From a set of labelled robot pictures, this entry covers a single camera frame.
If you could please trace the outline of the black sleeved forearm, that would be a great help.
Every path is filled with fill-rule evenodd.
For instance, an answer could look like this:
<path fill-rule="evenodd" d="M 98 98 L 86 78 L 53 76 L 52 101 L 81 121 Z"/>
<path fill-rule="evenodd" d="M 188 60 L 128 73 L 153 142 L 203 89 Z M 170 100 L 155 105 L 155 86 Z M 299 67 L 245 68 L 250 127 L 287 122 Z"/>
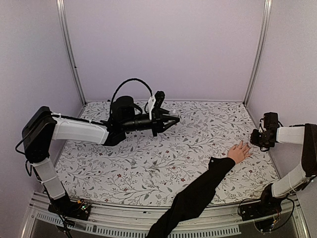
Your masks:
<path fill-rule="evenodd" d="M 234 166 L 231 158 L 211 157 L 208 170 L 175 196 L 171 207 L 151 226 L 147 237 L 166 238 L 180 222 L 199 217 Z"/>

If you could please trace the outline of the aluminium front rail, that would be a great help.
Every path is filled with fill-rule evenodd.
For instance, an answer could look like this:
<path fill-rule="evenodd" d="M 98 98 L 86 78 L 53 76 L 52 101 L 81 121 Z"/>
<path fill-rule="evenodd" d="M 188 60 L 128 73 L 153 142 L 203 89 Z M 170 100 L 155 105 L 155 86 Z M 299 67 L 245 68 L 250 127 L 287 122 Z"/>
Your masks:
<path fill-rule="evenodd" d="M 197 219 L 182 222 L 171 238 L 309 238 L 310 232 L 295 196 L 282 202 L 277 230 L 258 230 L 274 216 L 243 221 L 238 204 L 207 207 Z M 49 199 L 35 192 L 27 209 L 22 238 L 64 238 L 62 221 L 48 211 Z M 167 210 L 165 207 L 94 202 L 87 221 L 73 219 L 70 235 L 73 238 L 144 238 L 151 225 Z"/>

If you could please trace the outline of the person's bare hand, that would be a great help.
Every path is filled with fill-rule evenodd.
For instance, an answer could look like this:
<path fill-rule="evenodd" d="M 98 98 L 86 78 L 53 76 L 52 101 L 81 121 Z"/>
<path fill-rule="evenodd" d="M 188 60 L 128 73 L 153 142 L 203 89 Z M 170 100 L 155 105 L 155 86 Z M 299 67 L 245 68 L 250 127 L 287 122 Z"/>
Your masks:
<path fill-rule="evenodd" d="M 227 156 L 228 158 L 232 159 L 235 164 L 238 164 L 244 161 L 246 158 L 252 156 L 250 149 L 251 148 L 248 143 L 245 143 L 243 140 L 241 140 L 239 144 L 236 144 L 229 149 Z"/>

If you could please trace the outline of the left aluminium frame post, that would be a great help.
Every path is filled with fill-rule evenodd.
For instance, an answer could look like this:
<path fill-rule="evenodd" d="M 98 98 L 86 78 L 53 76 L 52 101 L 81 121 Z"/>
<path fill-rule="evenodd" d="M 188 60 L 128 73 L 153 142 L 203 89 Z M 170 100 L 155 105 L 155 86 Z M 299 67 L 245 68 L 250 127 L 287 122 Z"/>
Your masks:
<path fill-rule="evenodd" d="M 61 26 L 61 32 L 62 32 L 64 44 L 65 44 L 66 54 L 68 57 L 75 88 L 78 93 L 82 106 L 85 106 L 87 104 L 87 101 L 86 101 L 84 90 L 80 81 L 78 67 L 75 61 L 73 48 L 71 44 L 71 39 L 70 39 L 70 34 L 69 34 L 69 29 L 67 24 L 66 11 L 65 11 L 65 1 L 56 0 L 56 6 L 57 6 L 58 17 L 59 17 L 59 22 Z"/>

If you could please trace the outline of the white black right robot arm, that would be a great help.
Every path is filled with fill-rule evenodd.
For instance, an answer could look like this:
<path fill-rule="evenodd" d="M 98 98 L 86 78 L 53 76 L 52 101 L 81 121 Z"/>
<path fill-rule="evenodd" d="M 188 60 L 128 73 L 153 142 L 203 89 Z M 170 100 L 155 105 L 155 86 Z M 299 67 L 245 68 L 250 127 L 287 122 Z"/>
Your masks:
<path fill-rule="evenodd" d="M 277 166 L 285 166 L 283 177 L 267 185 L 256 206 L 260 216 L 267 216 L 287 195 L 303 190 L 317 176 L 317 126 L 282 126 L 254 129 L 250 143 L 271 152 Z"/>

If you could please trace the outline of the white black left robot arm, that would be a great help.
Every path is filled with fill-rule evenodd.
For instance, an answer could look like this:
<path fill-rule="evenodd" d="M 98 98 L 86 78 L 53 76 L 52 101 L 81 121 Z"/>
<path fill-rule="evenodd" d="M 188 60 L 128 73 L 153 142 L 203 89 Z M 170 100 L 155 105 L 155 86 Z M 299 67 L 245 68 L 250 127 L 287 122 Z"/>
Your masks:
<path fill-rule="evenodd" d="M 179 117 L 161 108 L 163 101 L 162 94 L 151 96 L 144 113 L 131 96 L 121 96 L 110 103 L 107 121 L 68 117 L 42 106 L 23 128 L 22 139 L 15 146 L 15 151 L 24 155 L 33 167 L 39 182 L 54 200 L 55 208 L 63 215 L 70 215 L 74 210 L 73 203 L 69 201 L 50 160 L 51 141 L 75 140 L 116 146 L 131 131 L 151 130 L 153 136 L 157 136 L 180 121 Z"/>

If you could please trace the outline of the aluminium frame post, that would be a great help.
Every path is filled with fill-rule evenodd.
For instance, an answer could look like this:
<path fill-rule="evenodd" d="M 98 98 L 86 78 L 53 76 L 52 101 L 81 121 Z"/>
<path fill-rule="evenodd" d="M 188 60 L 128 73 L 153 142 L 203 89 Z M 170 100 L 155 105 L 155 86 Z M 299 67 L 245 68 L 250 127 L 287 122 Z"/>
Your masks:
<path fill-rule="evenodd" d="M 248 104 L 251 100 L 252 92 L 253 92 L 256 78 L 257 78 L 257 74 L 259 71 L 259 67 L 260 67 L 260 63 L 261 63 L 261 59 L 262 59 L 262 54 L 263 54 L 263 50 L 264 50 L 264 45 L 265 45 L 265 39 L 267 36 L 268 27 L 269 27 L 271 8 L 272 8 L 272 0 L 265 0 L 261 28 L 260 28 L 260 35 L 259 35 L 259 40 L 258 40 L 258 44 L 257 44 L 257 50 L 256 50 L 255 59 L 254 59 L 254 63 L 253 63 L 252 70 L 251 70 L 249 83 L 247 86 L 247 91 L 246 91 L 244 101 L 243 101 L 243 104 L 245 105 L 245 107 L 248 106 Z"/>
<path fill-rule="evenodd" d="M 56 0 L 56 6 L 57 6 L 58 17 L 59 17 L 59 22 L 61 26 L 61 32 L 62 32 L 64 44 L 65 44 L 66 54 L 68 57 L 75 88 L 78 93 L 82 106 L 85 106 L 87 104 L 87 101 L 86 101 L 84 90 L 80 81 L 78 67 L 75 61 L 73 48 L 71 44 L 71 39 L 70 39 L 70 34 L 69 34 L 69 29 L 67 24 L 66 11 L 65 11 L 65 1 Z"/>

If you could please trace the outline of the floral patterned table mat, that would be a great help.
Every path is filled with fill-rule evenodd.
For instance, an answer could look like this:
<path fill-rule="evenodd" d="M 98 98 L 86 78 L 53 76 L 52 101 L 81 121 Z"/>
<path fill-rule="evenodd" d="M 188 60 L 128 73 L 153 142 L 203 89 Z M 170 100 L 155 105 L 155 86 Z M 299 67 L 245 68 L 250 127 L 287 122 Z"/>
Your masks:
<path fill-rule="evenodd" d="M 154 137 L 137 131 L 114 147 L 67 141 L 56 172 L 73 198 L 166 207 L 204 173 L 210 157 L 223 158 L 255 125 L 242 103 L 164 102 L 180 122 Z"/>

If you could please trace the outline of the right aluminium frame post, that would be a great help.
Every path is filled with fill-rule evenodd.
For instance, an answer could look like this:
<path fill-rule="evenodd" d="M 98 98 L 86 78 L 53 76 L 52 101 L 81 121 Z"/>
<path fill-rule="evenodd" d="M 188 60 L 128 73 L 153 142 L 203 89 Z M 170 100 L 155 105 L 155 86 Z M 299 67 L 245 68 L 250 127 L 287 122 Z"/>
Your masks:
<path fill-rule="evenodd" d="M 261 28 L 260 28 L 260 35 L 259 35 L 259 40 L 258 40 L 258 44 L 257 44 L 257 50 L 256 50 L 255 59 L 254 59 L 254 63 L 253 63 L 252 70 L 251 70 L 249 83 L 247 86 L 247 91 L 246 91 L 244 101 L 243 101 L 243 104 L 245 105 L 245 107 L 248 106 L 248 104 L 251 100 L 252 92 L 253 92 L 256 78 L 257 78 L 257 74 L 259 71 L 259 67 L 260 67 L 260 63 L 261 63 L 261 59 L 262 59 L 262 54 L 263 54 L 263 50 L 264 50 L 264 45 L 265 45 L 265 39 L 267 36 L 268 27 L 269 27 L 271 8 L 272 8 L 272 0 L 265 0 Z"/>

